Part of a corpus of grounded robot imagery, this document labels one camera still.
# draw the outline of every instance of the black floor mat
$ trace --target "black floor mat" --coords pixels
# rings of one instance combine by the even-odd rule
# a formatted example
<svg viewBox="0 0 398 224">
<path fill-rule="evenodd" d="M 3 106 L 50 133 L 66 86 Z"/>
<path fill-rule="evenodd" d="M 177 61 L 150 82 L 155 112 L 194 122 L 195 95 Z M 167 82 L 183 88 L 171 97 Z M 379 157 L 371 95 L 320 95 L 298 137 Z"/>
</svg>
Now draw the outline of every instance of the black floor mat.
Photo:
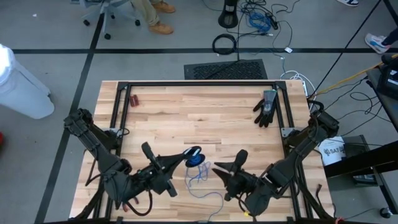
<svg viewBox="0 0 398 224">
<path fill-rule="evenodd" d="M 186 80 L 268 79 L 262 59 L 184 65 Z"/>
</svg>

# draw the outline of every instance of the sneaker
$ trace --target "sneaker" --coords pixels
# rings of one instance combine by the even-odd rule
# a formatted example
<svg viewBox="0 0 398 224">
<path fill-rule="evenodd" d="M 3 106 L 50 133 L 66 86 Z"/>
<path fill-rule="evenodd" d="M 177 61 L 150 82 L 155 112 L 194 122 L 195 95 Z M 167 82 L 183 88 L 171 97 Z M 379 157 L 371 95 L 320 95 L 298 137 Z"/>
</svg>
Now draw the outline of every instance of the sneaker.
<svg viewBox="0 0 398 224">
<path fill-rule="evenodd" d="M 153 4 L 154 8 L 159 11 L 159 12 L 164 12 L 164 13 L 173 13 L 175 12 L 175 7 L 167 4 L 166 2 L 158 2 L 156 4 Z"/>
<path fill-rule="evenodd" d="M 341 2 L 346 6 L 351 6 L 351 7 L 358 6 L 358 3 L 359 3 L 357 0 L 336 0 L 336 1 Z"/>
<path fill-rule="evenodd" d="M 372 48 L 376 53 L 383 54 L 388 49 L 390 49 L 391 45 L 382 45 L 381 43 L 384 41 L 385 37 L 383 36 L 375 36 L 372 34 L 366 34 L 365 43 Z"/>
<path fill-rule="evenodd" d="M 163 23 L 156 23 L 154 26 L 149 26 L 149 30 L 157 34 L 172 34 L 174 32 L 173 27 Z"/>
</svg>

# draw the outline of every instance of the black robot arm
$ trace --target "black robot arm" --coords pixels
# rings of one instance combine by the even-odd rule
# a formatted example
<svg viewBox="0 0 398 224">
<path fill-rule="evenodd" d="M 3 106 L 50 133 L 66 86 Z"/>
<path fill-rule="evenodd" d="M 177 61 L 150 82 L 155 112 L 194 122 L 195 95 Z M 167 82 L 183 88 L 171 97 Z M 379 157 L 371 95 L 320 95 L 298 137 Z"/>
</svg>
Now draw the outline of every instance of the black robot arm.
<svg viewBox="0 0 398 224">
<path fill-rule="evenodd" d="M 99 175 L 97 177 L 103 178 L 96 196 L 77 218 L 86 218 L 90 214 L 101 191 L 105 191 L 115 201 L 116 209 L 123 203 L 137 215 L 147 215 L 152 207 L 151 190 L 157 194 L 167 190 L 171 197 L 175 197 L 177 192 L 170 181 L 175 168 L 184 160 L 186 160 L 186 166 L 197 166 L 205 160 L 205 156 L 200 154 L 201 147 L 199 146 L 193 146 L 181 154 L 155 157 L 149 144 L 145 142 L 141 148 L 146 158 L 150 160 L 150 164 L 138 170 L 134 175 L 129 175 L 132 171 L 130 163 L 110 152 L 111 149 L 120 146 L 117 133 L 101 130 L 94 124 L 90 112 L 84 109 L 70 114 L 64 122 L 64 128 L 78 137 L 98 162 Z M 146 213 L 139 213 L 131 206 L 129 200 L 145 190 L 149 192 L 150 206 Z"/>
<path fill-rule="evenodd" d="M 271 164 L 259 177 L 249 174 L 241 166 L 246 161 L 248 153 L 241 150 L 235 162 L 215 164 L 227 170 L 213 171 L 223 180 L 227 193 L 225 200 L 237 198 L 239 204 L 243 203 L 250 215 L 260 215 L 268 207 L 271 197 L 281 198 L 291 181 L 296 177 L 298 164 L 323 140 L 336 136 L 338 122 L 323 110 L 311 114 L 308 127 L 302 131 L 292 131 L 285 139 L 286 147 L 291 148 L 290 154 L 282 160 Z M 308 199 L 314 211 L 320 218 L 333 218 L 317 203 L 312 194 L 298 179 L 295 179 L 303 196 Z"/>
</svg>

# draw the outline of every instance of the gray floor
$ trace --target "gray floor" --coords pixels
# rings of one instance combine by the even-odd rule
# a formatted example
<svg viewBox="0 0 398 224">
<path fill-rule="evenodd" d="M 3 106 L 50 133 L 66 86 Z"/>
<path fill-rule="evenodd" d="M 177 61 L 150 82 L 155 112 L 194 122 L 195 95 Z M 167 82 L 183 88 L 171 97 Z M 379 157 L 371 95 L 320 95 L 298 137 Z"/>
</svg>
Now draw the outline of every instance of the gray floor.
<svg viewBox="0 0 398 224">
<path fill-rule="evenodd" d="M 221 1 L 206 0 L 214 8 Z M 177 12 L 161 14 L 160 18 L 175 27 L 169 36 L 148 32 L 144 21 L 136 27 L 133 22 L 117 18 L 111 21 L 111 40 L 99 38 L 97 49 L 186 49 L 210 48 L 215 36 L 224 33 L 217 23 L 219 12 L 207 9 L 200 0 L 170 0 Z M 293 0 L 283 2 L 291 6 Z M 290 14 L 281 13 L 278 20 L 286 20 L 293 28 L 291 48 L 343 48 L 365 20 L 377 0 L 362 0 L 357 8 L 346 7 L 334 0 L 301 0 Z M 398 3 L 392 1 L 398 10 Z M 85 27 L 80 16 L 85 13 L 80 6 L 69 1 L 55 0 L 3 0 L 0 1 L 0 43 L 12 49 L 88 49 L 95 30 L 95 21 Z M 384 3 L 380 3 L 363 28 L 358 32 L 349 48 L 366 48 L 363 37 L 368 32 L 387 35 L 396 25 Z M 241 32 L 252 31 L 245 24 Z M 275 37 L 245 37 L 240 47 L 272 47 Z M 282 24 L 280 37 L 275 47 L 285 47 L 289 41 L 289 28 Z M 0 149 L 0 223 L 33 223 L 42 199 L 55 154 L 60 143 L 63 123 L 68 114 L 86 54 L 17 54 L 16 58 L 35 74 L 52 91 L 55 112 L 48 118 L 33 120 L 0 107 L 0 131 L 6 136 Z M 285 69 L 296 70 L 318 85 L 329 71 L 339 54 L 281 54 L 285 57 Z M 263 59 L 270 79 L 278 79 L 282 73 L 282 61 L 269 53 L 257 55 L 241 54 L 243 59 Z M 91 111 L 95 108 L 102 80 L 181 80 L 183 65 L 191 63 L 222 62 L 236 60 L 235 55 L 216 54 L 95 54 L 83 89 L 79 107 Z M 320 89 L 349 77 L 380 61 L 380 56 L 368 54 L 343 54 L 330 76 Z M 357 91 L 373 96 L 366 85 Z M 340 91 L 322 95 L 319 100 L 328 105 Z M 342 98 L 328 112 L 334 117 L 367 108 L 368 102 L 357 102 Z M 370 115 L 353 114 L 343 118 L 343 134 Z M 374 119 L 350 135 L 365 135 L 369 143 L 385 144 L 397 139 L 392 125 Z M 68 218 L 72 204 L 83 146 L 70 138 L 62 162 L 58 181 L 53 192 L 45 221 L 60 221 Z M 386 179 L 392 191 L 398 193 L 398 174 L 387 173 Z M 386 203 L 377 187 L 358 188 L 346 177 L 329 180 L 337 215 L 349 217 L 369 208 L 385 207 Z M 352 220 L 374 223 L 398 223 L 398 217 L 383 219 L 374 210 Z"/>
</svg>

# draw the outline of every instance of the white bucket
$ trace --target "white bucket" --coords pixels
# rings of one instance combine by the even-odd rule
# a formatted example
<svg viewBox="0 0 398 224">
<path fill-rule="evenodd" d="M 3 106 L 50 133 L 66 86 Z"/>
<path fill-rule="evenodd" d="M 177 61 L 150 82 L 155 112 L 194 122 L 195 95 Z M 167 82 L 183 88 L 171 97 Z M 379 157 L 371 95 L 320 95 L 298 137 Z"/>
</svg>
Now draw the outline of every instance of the white bucket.
<svg viewBox="0 0 398 224">
<path fill-rule="evenodd" d="M 50 98 L 15 68 L 11 49 L 0 44 L 0 105 L 34 119 L 54 111 Z"/>
</svg>

